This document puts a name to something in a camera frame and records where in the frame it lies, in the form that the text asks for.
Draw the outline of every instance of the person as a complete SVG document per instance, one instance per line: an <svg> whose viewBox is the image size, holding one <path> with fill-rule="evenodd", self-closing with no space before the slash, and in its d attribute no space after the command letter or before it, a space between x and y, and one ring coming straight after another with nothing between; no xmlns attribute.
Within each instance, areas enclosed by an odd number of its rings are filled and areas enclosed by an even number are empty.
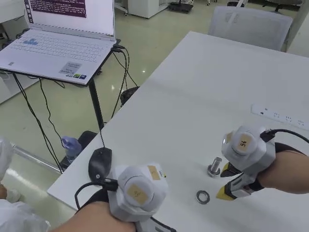
<svg viewBox="0 0 309 232"><path fill-rule="evenodd" d="M276 159L257 177L265 188L288 193L309 193L309 157L292 149L276 153ZM114 218L107 193L100 190L70 220L52 232L135 232L133 223Z"/></svg>
<svg viewBox="0 0 309 232"><path fill-rule="evenodd" d="M17 202L21 197L17 190L7 189L1 184L6 170L11 164L13 153L11 143L7 139L0 137L0 199L6 199L10 203Z"/></svg>
<svg viewBox="0 0 309 232"><path fill-rule="evenodd" d="M0 137L0 181L12 161L11 143ZM0 232L46 232L48 221L34 214L26 203L19 202L21 194L0 184Z"/></svg>

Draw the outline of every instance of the laptop sticker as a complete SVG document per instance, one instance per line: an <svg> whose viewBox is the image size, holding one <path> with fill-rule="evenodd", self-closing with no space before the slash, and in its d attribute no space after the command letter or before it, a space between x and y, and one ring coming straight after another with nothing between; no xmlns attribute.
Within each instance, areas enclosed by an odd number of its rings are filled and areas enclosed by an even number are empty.
<svg viewBox="0 0 309 232"><path fill-rule="evenodd" d="M80 74L75 74L73 77L74 77L74 78L80 78L81 75L80 75Z"/></svg>
<svg viewBox="0 0 309 232"><path fill-rule="evenodd" d="M82 65L79 63L68 62L59 73L66 74L67 76L74 76L81 66Z"/></svg>
<svg viewBox="0 0 309 232"><path fill-rule="evenodd" d="M81 75L79 79L84 80L84 79L86 79L86 77L87 77L87 75Z"/></svg>

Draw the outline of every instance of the protective suit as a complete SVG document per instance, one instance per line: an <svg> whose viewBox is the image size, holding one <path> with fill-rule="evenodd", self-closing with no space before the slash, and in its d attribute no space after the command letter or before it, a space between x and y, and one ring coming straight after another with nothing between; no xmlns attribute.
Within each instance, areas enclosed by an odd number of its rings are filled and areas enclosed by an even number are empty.
<svg viewBox="0 0 309 232"><path fill-rule="evenodd" d="M13 153L11 143L0 137L0 181L9 168ZM0 232L47 232L49 228L49 222L35 215L29 205L0 199Z"/></svg>

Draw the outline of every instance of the floor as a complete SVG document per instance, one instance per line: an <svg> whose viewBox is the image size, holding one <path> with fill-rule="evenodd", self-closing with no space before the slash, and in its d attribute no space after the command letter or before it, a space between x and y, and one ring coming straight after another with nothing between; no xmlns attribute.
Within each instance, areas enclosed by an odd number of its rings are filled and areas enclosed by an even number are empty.
<svg viewBox="0 0 309 232"><path fill-rule="evenodd" d="M184 15L165 10L151 19L132 15L124 17L121 12L116 12L116 35L130 52L130 73L135 81L141 85L189 31L207 33L214 7L226 5L226 3L218 0L218 3L207 6L205 0L196 0L190 14ZM255 4L248 4L247 7L274 10L272 7L262 8ZM281 12L292 17L296 15L293 11L281 10ZM103 117L108 121L115 105L124 70L114 57L110 57L102 71L102 74L96 78L96 84ZM85 130L98 131L87 88L66 84L66 89L62 89L51 81L43 81L43 87L52 112L52 120L60 135L79 137ZM55 152L59 158L62 158L65 153L47 121L48 112L40 86L35 84L28 88L27 94L54 145ZM20 94L1 104L0 112L2 135L20 147L53 162L45 148L36 121ZM22 200L33 206L37 214L50 221L54 228L74 214L72 209L46 193L57 177L57 174L37 164L14 156L3 183L9 188L19 190L23 194Z"/></svg>

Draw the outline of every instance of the table leg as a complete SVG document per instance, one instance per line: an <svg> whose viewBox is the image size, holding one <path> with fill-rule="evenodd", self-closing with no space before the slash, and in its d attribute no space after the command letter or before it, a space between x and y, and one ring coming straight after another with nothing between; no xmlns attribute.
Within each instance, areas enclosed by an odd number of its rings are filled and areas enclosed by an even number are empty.
<svg viewBox="0 0 309 232"><path fill-rule="evenodd" d="M97 89L96 89L96 84L95 84L94 79L92 79L92 81L90 81L90 83L89 83L89 91L90 91L90 95L91 95L93 108L95 109L95 113L96 113L96 117L97 117L97 121L98 121L98 127L101 130L104 127L104 122L103 122L100 102L98 100L98 94L97 94Z"/></svg>

